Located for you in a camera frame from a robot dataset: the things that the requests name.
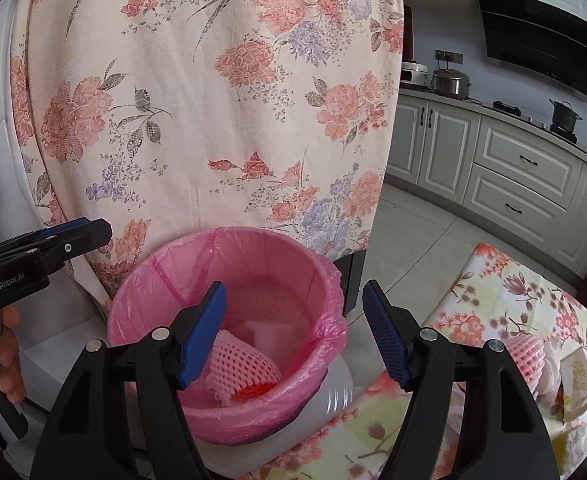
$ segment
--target rice cooker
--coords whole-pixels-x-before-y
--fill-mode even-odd
[[[429,69],[426,65],[415,61],[402,63],[400,72],[400,86],[416,90],[426,90],[429,86]]]

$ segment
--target human hand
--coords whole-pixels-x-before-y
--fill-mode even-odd
[[[0,391],[12,402],[21,402],[26,389],[20,368],[20,349],[13,329],[20,324],[20,312],[10,305],[2,309],[0,332]]]

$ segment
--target metal screw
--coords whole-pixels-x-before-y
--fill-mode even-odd
[[[505,350],[505,344],[498,339],[489,340],[489,349],[494,352],[503,352]]]
[[[435,341],[438,339],[438,333],[433,328],[423,328],[420,330],[420,337],[425,341]]]
[[[87,352],[97,352],[102,348],[102,341],[99,339],[93,339],[93,341],[89,341],[84,348],[86,348]]]
[[[164,326],[161,326],[160,328],[155,329],[152,333],[151,333],[151,337],[153,339],[155,339],[156,341],[164,341],[164,339],[166,339],[167,337],[169,337],[169,334],[171,332],[169,332],[169,329],[167,329]]]

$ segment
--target foam fruit net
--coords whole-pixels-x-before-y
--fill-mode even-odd
[[[268,392],[280,382],[278,367],[262,352],[220,330],[211,349],[206,386],[222,406],[234,406]]]

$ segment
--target range hood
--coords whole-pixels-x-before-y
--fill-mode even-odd
[[[587,99],[587,22],[538,0],[478,0],[487,57]]]

